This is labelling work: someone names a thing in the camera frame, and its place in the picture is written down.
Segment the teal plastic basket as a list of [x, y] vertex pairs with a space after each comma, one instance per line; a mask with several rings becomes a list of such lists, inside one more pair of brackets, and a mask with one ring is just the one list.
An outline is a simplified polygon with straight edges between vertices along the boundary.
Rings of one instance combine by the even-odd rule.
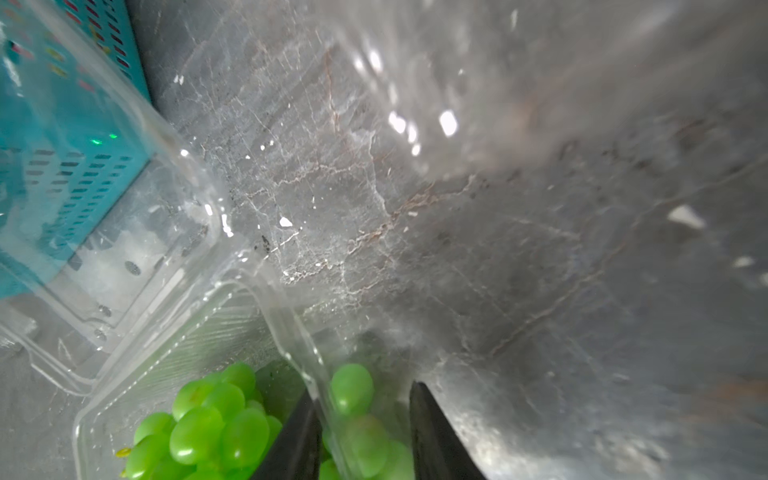
[[24, 1], [1, 5], [1, 293], [52, 280], [151, 158], [128, 114]]

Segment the green grape bunch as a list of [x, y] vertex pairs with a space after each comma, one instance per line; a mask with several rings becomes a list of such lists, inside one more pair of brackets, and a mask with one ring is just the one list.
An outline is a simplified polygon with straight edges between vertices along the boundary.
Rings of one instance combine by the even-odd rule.
[[[353, 468], [365, 479], [412, 479], [410, 449], [368, 413], [374, 392], [360, 364], [341, 366], [331, 380], [334, 406], [351, 422]], [[236, 362], [184, 385], [171, 410], [146, 416], [132, 446], [116, 455], [125, 461], [124, 479], [247, 479], [282, 428], [265, 410], [254, 370]]]

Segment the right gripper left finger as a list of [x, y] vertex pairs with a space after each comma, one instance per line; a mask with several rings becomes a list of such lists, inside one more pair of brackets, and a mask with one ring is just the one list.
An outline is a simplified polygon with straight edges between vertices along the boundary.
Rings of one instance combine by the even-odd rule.
[[305, 391], [251, 480], [317, 480], [322, 424]]

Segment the clear clamshell container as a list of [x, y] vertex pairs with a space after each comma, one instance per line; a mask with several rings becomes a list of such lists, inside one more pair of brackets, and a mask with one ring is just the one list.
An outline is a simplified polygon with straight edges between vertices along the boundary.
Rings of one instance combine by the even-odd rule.
[[413, 169], [529, 167], [767, 51], [763, 1], [321, 1]]
[[323, 380], [350, 358], [296, 326], [295, 298], [267, 263], [270, 238], [234, 226], [229, 190], [153, 110], [126, 6], [24, 1], [72, 49], [151, 148], [130, 187], [49, 282], [1, 293], [1, 343], [83, 408], [53, 411], [36, 390], [1, 410], [1, 475], [115, 479], [117, 451], [179, 388], [284, 346], [319, 353]]

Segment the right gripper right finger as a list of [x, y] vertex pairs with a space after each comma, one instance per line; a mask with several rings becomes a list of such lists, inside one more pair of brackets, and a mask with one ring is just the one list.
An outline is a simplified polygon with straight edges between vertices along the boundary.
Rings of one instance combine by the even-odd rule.
[[416, 479], [486, 480], [423, 382], [411, 385], [409, 421]]

